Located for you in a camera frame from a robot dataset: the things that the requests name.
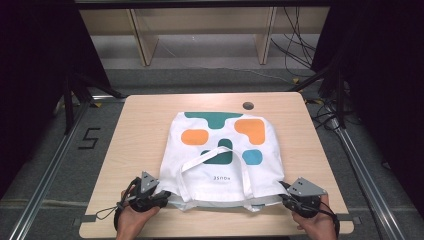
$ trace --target floor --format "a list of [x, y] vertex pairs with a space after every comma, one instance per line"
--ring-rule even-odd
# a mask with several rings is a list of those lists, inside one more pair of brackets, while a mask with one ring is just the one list
[[[308, 44], [315, 46], [319, 35], [305, 35], [303, 38]], [[289, 41], [284, 35], [273, 36], [273, 39], [283, 49], [287, 49], [289, 46]], [[114, 85], [120, 85], [119, 81], [122, 80], [122, 78], [117, 79], [114, 76], [120, 74], [120, 71], [127, 70], [134, 70], [130, 71], [129, 75], [136, 76], [141, 71], [142, 74], [152, 76], [152, 78], [157, 72], [170, 71], [174, 74], [187, 69], [221, 70], [227, 74], [242, 74], [246, 79], [261, 76], [284, 81], [288, 85], [292, 84], [294, 80], [306, 78], [293, 74], [305, 76], [312, 74], [312, 71], [292, 58], [286, 57], [273, 44], [270, 46], [267, 64], [258, 64], [253, 36], [251, 35], [161, 36], [149, 67], [141, 66], [141, 60], [132, 36], [94, 36], [93, 42]], [[296, 48], [296, 44], [290, 44], [290, 52], [297, 56], [304, 56], [303, 50], [299, 47]], [[306, 62], [310, 61], [309, 56], [301, 57], [301, 59]], [[287, 69], [290, 72], [280, 74], [281, 69]], [[305, 98], [318, 99], [317, 86], [319, 86], [319, 82], [305, 91]], [[100, 96], [104, 93], [94, 91], [94, 95]], [[110, 139], [113, 135], [114, 124], [119, 118], [122, 104], [122, 102], [104, 103], [104, 107], [99, 108], [96, 113], [83, 116], [88, 120], [80, 123], [81, 129], [85, 130], [96, 126], [104, 129], [102, 134], [105, 139]], [[310, 104], [308, 110], [311, 115], [317, 114], [321, 106], [320, 104]], [[102, 116], [108, 116], [110, 121], [98, 122], [98, 118]], [[371, 219], [373, 215], [369, 214], [367, 198], [359, 196], [362, 195], [361, 189], [355, 180], [357, 176], [354, 176], [355, 174], [352, 173], [352, 168], [349, 166], [350, 162], [347, 160], [340, 162], [341, 159], [346, 159], [346, 153], [337, 144], [338, 137], [335, 137], [332, 133], [325, 133], [323, 128], [317, 129], [324, 150], [329, 156], [329, 162], [332, 167], [334, 166], [333, 171], [348, 209], [352, 215], [357, 216], [354, 219], [357, 233], [351, 236], [342, 236], [341, 239], [421, 239], [424, 236], [423, 219], [417, 214], [409, 199], [402, 195], [402, 187], [390, 173], [390, 169], [381, 166], [383, 159], [378, 149], [373, 145], [366, 129], [357, 125], [360, 123], [358, 121], [354, 118], [349, 119], [347, 123], [349, 125], [348, 132], [340, 132], [339, 136], [345, 137], [347, 142], [353, 141], [354, 145], [350, 146], [348, 154], [356, 159], [354, 162], [358, 163], [358, 166], [354, 166], [354, 168], [359, 169], [359, 175], [363, 175], [359, 176], [359, 179], [368, 179], [373, 183], [368, 188], [376, 190], [377, 196], [370, 197], [370, 204], [374, 206], [375, 218], [379, 228], [366, 226], [367, 223], [373, 222]], [[32, 160], [23, 167], [20, 175], [2, 199], [0, 205], [2, 215], [2, 218], [0, 218], [0, 239], [6, 239], [10, 236], [15, 224], [19, 224], [18, 220], [23, 209], [28, 202], [31, 202], [31, 197], [34, 198], [34, 192], [36, 192], [40, 180], [43, 179], [41, 173], [49, 168], [51, 159], [56, 158], [56, 149], [61, 146], [61, 141], [63, 141], [63, 122], [63, 111], [59, 109], [55, 121], [52, 121], [49, 127], [50, 131], [46, 132], [44, 141], [40, 142]], [[75, 139], [83, 138], [86, 133], [83, 130], [76, 132], [77, 137]], [[60, 171], [54, 175], [54, 180], [47, 186], [46, 195], [41, 199], [40, 211], [34, 216], [34, 219], [27, 223], [30, 225], [28, 233], [26, 233], [27, 239], [79, 239], [79, 221], [88, 204], [91, 188], [95, 184], [96, 174], [101, 167], [104, 152], [78, 151], [78, 147], [83, 146], [84, 143], [75, 139], [68, 140], [70, 150], [67, 153], [65, 151], [66, 158], [70, 158], [72, 161], [65, 159], [63, 162], [59, 162]], [[107, 149], [108, 141], [99, 141], [98, 144], [100, 145], [99, 148]], [[381, 236], [377, 234], [378, 229], [382, 232]]]

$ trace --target cable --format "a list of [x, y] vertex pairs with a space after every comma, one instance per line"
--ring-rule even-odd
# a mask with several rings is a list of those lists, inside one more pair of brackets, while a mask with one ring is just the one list
[[[307, 67], [307, 68], [311, 68], [311, 63], [309, 62], [309, 59], [311, 59], [312, 60], [312, 57], [311, 57], [311, 55], [309, 54], [309, 52], [308, 52], [308, 47], [312, 47], [312, 46], [310, 46], [309, 44], [307, 44], [303, 39], [302, 39], [302, 37], [300, 36], [300, 25], [299, 25], [299, 14], [300, 14], [300, 10], [299, 10], [299, 7], [296, 7], [296, 23], [295, 24], [293, 24], [293, 21], [291, 20], [291, 18], [290, 18], [290, 16], [289, 16], [289, 14], [287, 13], [287, 9], [284, 7], [283, 8], [284, 9], [284, 12], [285, 12], [285, 14], [286, 14], [286, 16], [287, 16], [287, 19], [289, 20], [289, 22], [290, 22], [290, 25], [291, 25], [291, 27], [292, 27], [292, 29], [293, 29], [293, 33], [292, 33], [292, 36], [289, 38], [289, 37], [287, 37], [285, 34], [284, 34], [284, 36], [287, 38], [287, 39], [289, 39], [289, 44], [288, 44], [288, 46], [287, 46], [287, 49], [285, 49], [285, 50], [283, 50], [280, 46], [278, 46], [274, 41], [273, 41], [273, 43], [280, 49], [280, 51], [282, 51], [283, 53], [285, 53], [285, 56], [284, 56], [284, 65], [285, 65], [285, 67], [286, 67], [286, 70], [290, 73], [290, 74], [292, 74], [292, 75], [294, 75], [294, 76], [299, 76], [299, 77], [311, 77], [311, 76], [305, 76], [305, 75], [300, 75], [300, 74], [295, 74], [295, 73], [293, 73], [293, 72], [291, 72], [290, 70], [289, 70], [289, 68], [288, 68], [288, 66], [287, 66], [287, 56], [289, 56], [289, 57], [291, 57], [291, 58], [293, 58], [294, 60], [296, 60], [296, 61], [298, 61], [299, 62], [299, 60], [300, 60], [300, 57], [297, 57], [297, 56], [295, 56], [294, 54], [292, 54], [292, 53], [290, 53], [290, 51], [289, 51], [289, 49], [290, 49], [290, 46], [291, 46], [291, 43], [293, 42], [293, 43], [296, 43], [296, 44], [299, 44], [300, 46], [301, 46], [301, 48], [302, 48], [302, 51], [303, 51], [303, 55], [305, 56], [305, 59], [306, 60], [303, 60], [302, 59], [302, 63], [301, 62], [299, 62], [299, 63], [301, 63], [303, 66], [305, 66], [305, 67]], [[296, 42], [293, 38], [294, 38], [294, 36], [297, 36], [297, 38], [299, 39], [299, 42]]]

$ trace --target hand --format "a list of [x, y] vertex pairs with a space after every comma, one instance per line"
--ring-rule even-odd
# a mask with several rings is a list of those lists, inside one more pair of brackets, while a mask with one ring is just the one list
[[128, 202], [125, 202], [124, 206], [124, 210], [122, 210], [118, 220], [117, 240], [135, 239], [140, 234], [146, 222], [160, 210], [159, 207], [153, 207], [146, 212], [136, 212], [128, 206]]
[[[329, 205], [328, 195], [321, 196], [321, 202]], [[330, 212], [330, 209], [324, 204], [320, 205], [320, 209]], [[336, 231], [334, 230], [333, 219], [324, 213], [318, 213], [313, 218], [303, 218], [296, 212], [292, 212], [293, 220], [299, 224], [297, 229], [305, 230], [308, 236], [313, 240], [335, 240]]]

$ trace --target wooden table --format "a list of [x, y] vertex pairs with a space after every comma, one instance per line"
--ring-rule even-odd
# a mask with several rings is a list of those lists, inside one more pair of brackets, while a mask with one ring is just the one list
[[[243, 103], [254, 104], [245, 110]], [[300, 94], [219, 93], [138, 95], [127, 98], [118, 121], [86, 215], [112, 207], [130, 181], [147, 171], [159, 177], [171, 121], [177, 112], [238, 112], [266, 118], [275, 128], [286, 174], [285, 182], [304, 177], [326, 189], [335, 213], [347, 208]], [[202, 209], [181, 212], [161, 209], [141, 232], [141, 237], [281, 236], [303, 234], [282, 204], [252, 213], [244, 208]], [[351, 221], [342, 221], [343, 233], [353, 231]], [[113, 216], [82, 223], [83, 238], [114, 238]]]

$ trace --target wooden panel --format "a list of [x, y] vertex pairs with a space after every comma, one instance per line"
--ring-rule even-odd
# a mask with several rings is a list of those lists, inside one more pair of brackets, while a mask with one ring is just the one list
[[145, 31], [166, 34], [236, 34], [268, 31], [270, 8], [189, 8], [136, 10]]
[[80, 10], [90, 35], [133, 35], [125, 9]]

